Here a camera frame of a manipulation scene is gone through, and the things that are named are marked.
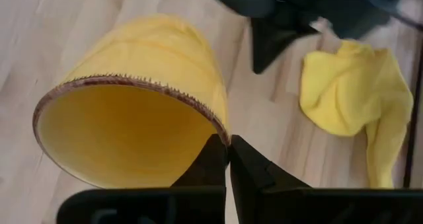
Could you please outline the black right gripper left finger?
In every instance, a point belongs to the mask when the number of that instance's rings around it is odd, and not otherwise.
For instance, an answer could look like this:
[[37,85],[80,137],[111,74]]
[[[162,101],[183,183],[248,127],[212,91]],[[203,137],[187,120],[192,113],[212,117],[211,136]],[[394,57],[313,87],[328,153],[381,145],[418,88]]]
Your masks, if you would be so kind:
[[229,164],[227,147],[217,134],[207,140],[200,154],[173,186],[221,186]]

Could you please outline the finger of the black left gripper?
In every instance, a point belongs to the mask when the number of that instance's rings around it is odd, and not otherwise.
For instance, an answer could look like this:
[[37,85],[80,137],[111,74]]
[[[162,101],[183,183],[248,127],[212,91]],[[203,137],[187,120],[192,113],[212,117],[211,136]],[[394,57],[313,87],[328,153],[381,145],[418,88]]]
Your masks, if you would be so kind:
[[263,73],[295,40],[317,34],[309,23],[298,18],[251,18],[252,71]]

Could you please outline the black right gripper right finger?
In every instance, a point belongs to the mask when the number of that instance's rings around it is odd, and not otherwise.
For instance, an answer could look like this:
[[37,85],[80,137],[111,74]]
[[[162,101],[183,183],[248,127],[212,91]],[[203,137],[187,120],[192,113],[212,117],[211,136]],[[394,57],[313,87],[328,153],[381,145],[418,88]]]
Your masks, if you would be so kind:
[[239,223],[281,223],[285,205],[280,193],[309,187],[239,135],[232,136],[229,160]]

